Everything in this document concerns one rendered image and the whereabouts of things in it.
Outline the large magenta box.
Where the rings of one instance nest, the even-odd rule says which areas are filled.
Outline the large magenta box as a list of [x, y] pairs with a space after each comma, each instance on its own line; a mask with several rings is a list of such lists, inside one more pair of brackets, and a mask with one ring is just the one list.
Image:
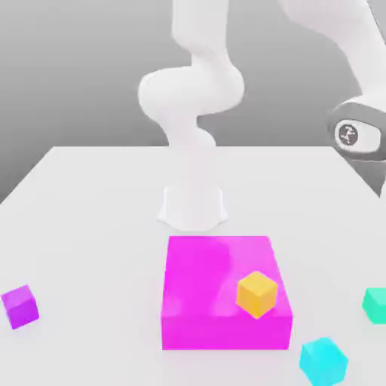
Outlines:
[[[236, 303], [237, 284], [258, 271], [278, 285], [259, 319]], [[266, 236], [171, 236], [161, 309], [163, 350], [286, 350], [293, 312]]]

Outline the small green cube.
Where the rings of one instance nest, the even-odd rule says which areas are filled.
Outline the small green cube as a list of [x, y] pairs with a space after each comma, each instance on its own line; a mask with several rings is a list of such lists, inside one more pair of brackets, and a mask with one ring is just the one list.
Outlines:
[[367, 288], [362, 308], [372, 323], [386, 324], [386, 287]]

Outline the small cyan cube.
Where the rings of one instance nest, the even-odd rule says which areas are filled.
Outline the small cyan cube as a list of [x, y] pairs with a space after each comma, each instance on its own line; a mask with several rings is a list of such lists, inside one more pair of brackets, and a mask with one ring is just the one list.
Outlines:
[[348, 358], [328, 337], [302, 345], [299, 368], [312, 386], [334, 386], [342, 382], [347, 367]]

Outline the small purple cube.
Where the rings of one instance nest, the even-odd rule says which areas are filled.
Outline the small purple cube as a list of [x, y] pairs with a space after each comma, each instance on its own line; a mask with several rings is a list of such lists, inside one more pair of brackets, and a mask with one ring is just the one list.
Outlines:
[[39, 318], [38, 306], [28, 285], [1, 295], [12, 329], [25, 326]]

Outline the small orange cube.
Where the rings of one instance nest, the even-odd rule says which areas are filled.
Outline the small orange cube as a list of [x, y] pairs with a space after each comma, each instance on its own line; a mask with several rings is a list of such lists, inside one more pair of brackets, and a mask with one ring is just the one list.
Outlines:
[[237, 283], [236, 304], [251, 317], [259, 319], [274, 308], [278, 285], [265, 274], [254, 271]]

